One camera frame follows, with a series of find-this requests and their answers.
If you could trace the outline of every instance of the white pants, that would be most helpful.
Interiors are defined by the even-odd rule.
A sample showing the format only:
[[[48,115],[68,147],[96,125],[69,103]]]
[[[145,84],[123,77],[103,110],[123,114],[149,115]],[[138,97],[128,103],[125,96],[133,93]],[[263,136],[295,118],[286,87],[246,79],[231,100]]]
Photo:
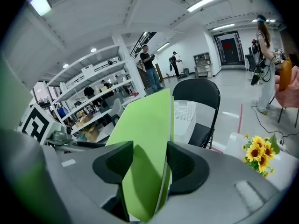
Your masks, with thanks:
[[[259,112],[266,111],[275,87],[275,65],[274,63],[270,64],[270,60],[268,59],[266,59],[265,64],[270,67],[266,66],[263,70],[264,80],[267,82],[264,81],[262,84],[262,94],[257,104]]]

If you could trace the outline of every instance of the sunflower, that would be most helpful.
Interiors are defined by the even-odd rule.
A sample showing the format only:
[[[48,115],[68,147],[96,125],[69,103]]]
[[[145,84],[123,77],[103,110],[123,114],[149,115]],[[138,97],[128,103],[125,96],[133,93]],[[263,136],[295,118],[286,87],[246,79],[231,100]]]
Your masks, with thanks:
[[[270,159],[274,159],[275,152],[273,151],[273,148],[271,147],[271,143],[269,141],[266,141],[265,143],[265,155],[267,155]]]
[[[265,141],[261,137],[259,137],[259,136],[253,137],[252,141],[254,143],[258,144],[260,147],[262,147],[262,146],[265,145]]]
[[[260,159],[260,161],[258,162],[258,170],[260,171],[260,173],[262,172],[266,172],[267,167],[270,166],[270,160],[268,158],[268,156],[263,155]]]
[[[249,162],[252,162],[253,160],[259,161],[263,153],[263,147],[259,147],[258,144],[252,143],[250,147],[247,148],[246,157],[249,160]]]

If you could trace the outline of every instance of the door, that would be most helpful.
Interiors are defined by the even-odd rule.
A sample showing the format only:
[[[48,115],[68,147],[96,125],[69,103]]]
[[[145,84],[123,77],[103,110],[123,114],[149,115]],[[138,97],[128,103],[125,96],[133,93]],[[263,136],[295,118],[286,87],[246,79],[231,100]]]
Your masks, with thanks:
[[[221,40],[221,43],[224,51],[225,63],[239,63],[238,51],[234,38]]]

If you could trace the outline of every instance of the ceiling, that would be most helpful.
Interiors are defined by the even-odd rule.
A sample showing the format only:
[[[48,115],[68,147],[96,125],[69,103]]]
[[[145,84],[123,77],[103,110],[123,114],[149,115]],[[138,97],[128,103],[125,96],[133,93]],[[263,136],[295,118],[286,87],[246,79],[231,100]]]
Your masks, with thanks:
[[[113,32],[123,34],[132,49],[143,31],[158,32],[157,41],[164,42],[196,24],[211,31],[230,23],[234,29],[250,28],[256,14],[276,19],[273,28],[284,26],[268,0],[216,0],[191,13],[187,8],[200,0],[49,1],[52,9],[43,17],[25,4],[2,46],[6,61],[30,89],[38,80],[50,80],[64,63],[87,55],[91,47],[111,45],[107,39]]]

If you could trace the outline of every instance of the pink chair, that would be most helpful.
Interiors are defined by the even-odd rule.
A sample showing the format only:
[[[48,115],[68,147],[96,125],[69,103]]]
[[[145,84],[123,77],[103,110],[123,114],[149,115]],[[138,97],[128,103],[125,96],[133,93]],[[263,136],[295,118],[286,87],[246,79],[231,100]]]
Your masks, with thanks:
[[[292,68],[291,84],[289,84],[284,91],[278,91],[279,79],[280,79],[279,76],[275,76],[275,98],[282,106],[278,118],[278,123],[280,122],[281,114],[284,108],[298,108],[296,123],[295,123],[295,128],[296,128],[298,114],[299,114],[299,68],[297,66],[294,66]]]

